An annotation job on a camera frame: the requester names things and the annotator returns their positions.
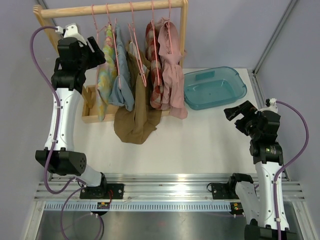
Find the pink hanger three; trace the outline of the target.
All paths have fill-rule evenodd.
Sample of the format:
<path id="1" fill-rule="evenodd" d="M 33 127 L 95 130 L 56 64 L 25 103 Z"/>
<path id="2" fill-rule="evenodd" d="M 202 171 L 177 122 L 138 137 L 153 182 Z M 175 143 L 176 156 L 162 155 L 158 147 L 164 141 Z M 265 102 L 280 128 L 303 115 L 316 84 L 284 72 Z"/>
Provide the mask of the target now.
<path id="1" fill-rule="evenodd" d="M 137 41 L 135 22 L 134 22 L 134 9 L 133 9 L 132 2 L 129 2 L 129 5 L 130 5 L 130 10 L 132 15 L 132 22 L 128 24 L 128 30 L 129 30 L 130 42 L 131 42 L 129 44 L 129 50 L 136 58 L 136 63 L 138 65 L 138 69 L 140 72 L 143 85 L 144 87 L 146 87 L 147 86 L 147 78 L 146 78 L 147 67 L 142 62 L 142 56 L 141 56 L 138 41 Z"/>

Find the brown garment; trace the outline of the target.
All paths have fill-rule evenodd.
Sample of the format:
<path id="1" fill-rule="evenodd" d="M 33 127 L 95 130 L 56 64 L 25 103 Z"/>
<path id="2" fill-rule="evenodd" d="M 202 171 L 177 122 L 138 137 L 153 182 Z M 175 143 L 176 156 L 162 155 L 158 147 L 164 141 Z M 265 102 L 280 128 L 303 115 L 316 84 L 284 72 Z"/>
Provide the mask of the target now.
<path id="1" fill-rule="evenodd" d="M 146 66 L 147 85 L 144 87 L 142 77 L 136 62 L 136 57 L 130 52 L 130 44 L 127 43 L 126 60 L 130 73 L 130 83 L 133 90 L 134 107 L 132 111 L 119 107 L 114 118 L 114 132 L 124 143 L 141 145 L 149 135 L 157 129 L 161 121 L 162 111 L 153 108 L 150 104 L 151 63 L 146 59 L 144 53 L 140 51 L 142 63 Z"/>

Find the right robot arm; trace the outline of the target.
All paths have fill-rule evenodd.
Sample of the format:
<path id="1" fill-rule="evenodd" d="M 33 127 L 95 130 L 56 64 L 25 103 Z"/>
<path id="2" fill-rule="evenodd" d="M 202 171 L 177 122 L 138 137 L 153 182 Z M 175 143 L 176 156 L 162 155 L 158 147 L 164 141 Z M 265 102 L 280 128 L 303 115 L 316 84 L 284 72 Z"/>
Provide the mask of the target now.
<path id="1" fill-rule="evenodd" d="M 296 240 L 290 230 L 282 191 L 283 150 L 277 142 L 280 127 L 277 101 L 267 99 L 266 107 L 257 109 L 250 101 L 224 109 L 227 120 L 238 115 L 235 127 L 250 137 L 250 155 L 258 177 L 254 185 L 248 174 L 234 173 L 228 181 L 227 193 L 239 198 L 246 218 L 246 240 Z"/>

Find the light blue shirt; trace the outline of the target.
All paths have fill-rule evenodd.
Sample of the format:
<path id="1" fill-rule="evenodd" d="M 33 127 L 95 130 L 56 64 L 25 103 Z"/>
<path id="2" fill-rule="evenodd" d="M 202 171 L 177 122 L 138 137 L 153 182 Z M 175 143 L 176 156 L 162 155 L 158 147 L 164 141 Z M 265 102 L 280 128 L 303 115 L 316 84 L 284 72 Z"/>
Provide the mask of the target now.
<path id="1" fill-rule="evenodd" d="M 115 26 L 115 43 L 119 73 L 115 78 L 113 88 L 109 96 L 109 103 L 114 106 L 125 107 L 127 111 L 131 112 L 134 108 L 135 100 L 131 87 L 131 75 L 127 63 L 127 53 L 119 25 Z"/>

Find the pink hanger one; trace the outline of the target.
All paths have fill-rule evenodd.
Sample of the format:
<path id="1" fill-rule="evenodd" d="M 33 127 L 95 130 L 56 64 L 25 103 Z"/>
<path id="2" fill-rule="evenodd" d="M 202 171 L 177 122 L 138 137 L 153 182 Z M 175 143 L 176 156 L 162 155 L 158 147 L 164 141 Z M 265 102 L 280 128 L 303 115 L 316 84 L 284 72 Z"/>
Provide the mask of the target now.
<path id="1" fill-rule="evenodd" d="M 94 12 L 94 4 L 91 5 L 91 15 L 92 15 L 92 18 L 93 18 L 93 23 L 94 23 L 94 27 L 95 27 L 95 31 L 96 31 L 96 42 L 97 44 L 99 44 L 99 35 L 100 35 L 100 32 L 104 29 L 99 29 L 98 27 L 98 24 L 97 24 L 97 21 L 96 21 L 96 17 L 95 17 L 95 12 Z M 99 75 L 100 75 L 100 72 L 101 72 L 101 68 L 104 66 L 104 64 L 100 64 L 97 66 L 97 70 L 96 70 L 96 79 L 95 79 L 95 85 L 98 86 L 98 83 L 99 83 Z"/>

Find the pink hanger four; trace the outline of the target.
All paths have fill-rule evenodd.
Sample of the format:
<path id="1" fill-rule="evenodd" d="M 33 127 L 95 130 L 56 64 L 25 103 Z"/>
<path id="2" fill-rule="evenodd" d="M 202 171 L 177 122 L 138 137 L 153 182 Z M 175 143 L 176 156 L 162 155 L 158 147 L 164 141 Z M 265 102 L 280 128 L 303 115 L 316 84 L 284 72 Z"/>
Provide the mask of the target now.
<path id="1" fill-rule="evenodd" d="M 151 26 L 153 32 L 153 46 L 154 46 L 154 55 L 155 55 L 155 66 L 156 66 L 156 73 L 157 73 L 157 84 L 160 86 L 160 73 L 159 73 L 159 66 L 158 66 L 158 54 L 157 54 L 157 44 L 156 44 L 156 27 L 155 27 L 155 14 L 154 14 L 154 1 L 151 0 L 151 11 L 152 11 L 152 19 L 151 19 Z"/>

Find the pink skirt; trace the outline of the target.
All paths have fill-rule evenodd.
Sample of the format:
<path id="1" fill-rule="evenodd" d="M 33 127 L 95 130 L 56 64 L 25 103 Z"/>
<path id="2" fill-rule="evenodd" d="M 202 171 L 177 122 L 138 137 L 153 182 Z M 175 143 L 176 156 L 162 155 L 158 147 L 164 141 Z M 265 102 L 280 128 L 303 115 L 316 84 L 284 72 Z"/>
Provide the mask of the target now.
<path id="1" fill-rule="evenodd" d="M 176 26 L 163 20 L 158 34 L 159 56 L 162 64 L 163 97 L 162 110 L 169 109 L 169 114 L 178 119 L 185 119 L 188 111 L 185 107 L 185 76 L 180 66 L 182 54 Z"/>

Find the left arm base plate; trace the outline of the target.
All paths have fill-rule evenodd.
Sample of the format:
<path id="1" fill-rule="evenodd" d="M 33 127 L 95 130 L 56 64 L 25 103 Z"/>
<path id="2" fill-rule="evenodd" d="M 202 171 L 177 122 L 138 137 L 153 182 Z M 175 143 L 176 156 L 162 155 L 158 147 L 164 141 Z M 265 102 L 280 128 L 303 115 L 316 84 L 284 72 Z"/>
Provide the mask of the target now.
<path id="1" fill-rule="evenodd" d="M 125 185 L 123 183 L 107 183 L 104 187 L 86 187 L 80 192 L 79 198 L 83 200 L 122 200 L 124 196 L 124 188 Z"/>

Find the red plaid garment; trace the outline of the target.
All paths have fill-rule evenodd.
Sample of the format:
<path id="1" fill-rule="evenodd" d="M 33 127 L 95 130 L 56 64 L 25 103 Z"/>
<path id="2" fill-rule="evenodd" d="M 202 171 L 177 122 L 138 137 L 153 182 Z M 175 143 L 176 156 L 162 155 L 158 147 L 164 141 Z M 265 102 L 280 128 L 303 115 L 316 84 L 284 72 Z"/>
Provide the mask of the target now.
<path id="1" fill-rule="evenodd" d="M 164 82 L 163 82 L 162 62 L 159 56 L 160 45 L 158 43 L 158 36 L 159 36 L 159 31 L 157 30 L 157 28 L 155 28 L 155 41 L 156 41 L 156 47 L 157 47 L 156 51 L 157 51 L 157 57 L 158 57 L 160 86 L 158 86 L 158 80 L 157 80 L 152 23 L 149 22 L 145 30 L 145 57 L 150 62 L 150 69 L 149 69 L 150 70 L 149 79 L 150 79 L 150 85 L 151 85 L 150 105 L 154 109 L 161 110 L 163 105 Z"/>

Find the floral pastel garment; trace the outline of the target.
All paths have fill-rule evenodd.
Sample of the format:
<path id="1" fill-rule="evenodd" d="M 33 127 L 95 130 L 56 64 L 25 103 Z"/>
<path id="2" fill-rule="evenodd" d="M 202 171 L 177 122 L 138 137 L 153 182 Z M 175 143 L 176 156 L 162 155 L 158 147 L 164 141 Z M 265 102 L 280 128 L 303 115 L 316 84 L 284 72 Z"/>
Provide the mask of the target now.
<path id="1" fill-rule="evenodd" d="M 109 105 L 109 97 L 118 75 L 114 33 L 111 24 L 105 29 L 105 39 L 102 51 L 106 62 L 100 69 L 98 85 L 96 86 L 97 116 L 100 122 L 105 119 L 107 107 Z"/>

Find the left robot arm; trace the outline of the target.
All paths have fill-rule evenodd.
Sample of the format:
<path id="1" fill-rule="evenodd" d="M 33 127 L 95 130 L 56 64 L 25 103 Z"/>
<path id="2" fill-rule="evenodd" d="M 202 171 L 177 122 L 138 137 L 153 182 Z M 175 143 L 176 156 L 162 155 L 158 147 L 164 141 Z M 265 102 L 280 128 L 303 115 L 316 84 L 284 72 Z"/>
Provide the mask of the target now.
<path id="1" fill-rule="evenodd" d="M 91 188 L 91 193 L 102 199 L 109 191 L 106 178 L 87 164 L 84 153 L 75 151 L 74 126 L 85 73 L 104 64 L 105 56 L 92 36 L 86 42 L 76 37 L 60 39 L 57 49 L 59 57 L 49 83 L 53 95 L 50 130 L 44 148 L 35 152 L 35 159 L 44 167 L 44 184 L 50 193 L 60 191 L 49 187 L 48 174 L 70 175 L 72 181 Z"/>

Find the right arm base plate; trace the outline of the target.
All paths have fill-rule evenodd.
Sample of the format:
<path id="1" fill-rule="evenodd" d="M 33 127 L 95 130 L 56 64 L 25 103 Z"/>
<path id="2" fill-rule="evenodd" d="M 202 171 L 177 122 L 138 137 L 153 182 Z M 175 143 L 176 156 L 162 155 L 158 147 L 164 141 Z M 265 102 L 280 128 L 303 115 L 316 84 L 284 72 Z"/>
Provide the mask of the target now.
<path id="1" fill-rule="evenodd" d="M 214 200 L 238 200 L 239 197 L 228 183 L 211 182 L 206 189 L 211 193 Z"/>

